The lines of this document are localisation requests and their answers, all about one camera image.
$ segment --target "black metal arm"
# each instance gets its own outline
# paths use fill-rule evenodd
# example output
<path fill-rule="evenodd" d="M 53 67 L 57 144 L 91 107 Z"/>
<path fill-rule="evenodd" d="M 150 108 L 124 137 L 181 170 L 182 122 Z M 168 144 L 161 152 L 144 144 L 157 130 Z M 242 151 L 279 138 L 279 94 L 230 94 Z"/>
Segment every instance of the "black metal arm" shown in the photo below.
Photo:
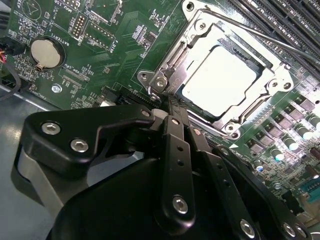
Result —
<path fill-rule="evenodd" d="M 132 104 L 26 119 L 12 180 L 56 217 L 50 239 L 312 239 L 241 160 L 209 147 L 186 109 L 167 112 Z M 144 159 L 88 187 L 91 166 L 136 151 Z"/>

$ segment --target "motherboard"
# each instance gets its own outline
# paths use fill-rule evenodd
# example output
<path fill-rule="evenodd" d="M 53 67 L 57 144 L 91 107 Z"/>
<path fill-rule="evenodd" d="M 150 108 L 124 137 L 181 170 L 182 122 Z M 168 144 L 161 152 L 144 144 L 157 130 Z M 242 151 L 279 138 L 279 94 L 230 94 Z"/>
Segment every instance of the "motherboard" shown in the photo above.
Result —
<path fill-rule="evenodd" d="M 174 96 L 311 226 L 320 207 L 320 68 L 230 17 L 320 59 L 317 0 L 15 0 L 8 56 L 27 91 L 60 109 Z"/>

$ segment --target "cpu socket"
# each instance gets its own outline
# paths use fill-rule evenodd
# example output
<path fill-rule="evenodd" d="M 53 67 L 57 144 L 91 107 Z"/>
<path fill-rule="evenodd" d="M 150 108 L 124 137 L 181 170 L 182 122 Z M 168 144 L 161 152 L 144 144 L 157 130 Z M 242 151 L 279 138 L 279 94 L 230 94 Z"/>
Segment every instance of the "cpu socket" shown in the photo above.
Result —
<path fill-rule="evenodd" d="M 186 0 L 182 9 L 183 33 L 156 71 L 137 78 L 153 101 L 176 95 L 190 106 L 192 122 L 238 139 L 261 104 L 293 89 L 289 68 L 250 33 L 212 15 L 225 15 L 218 7 Z"/>

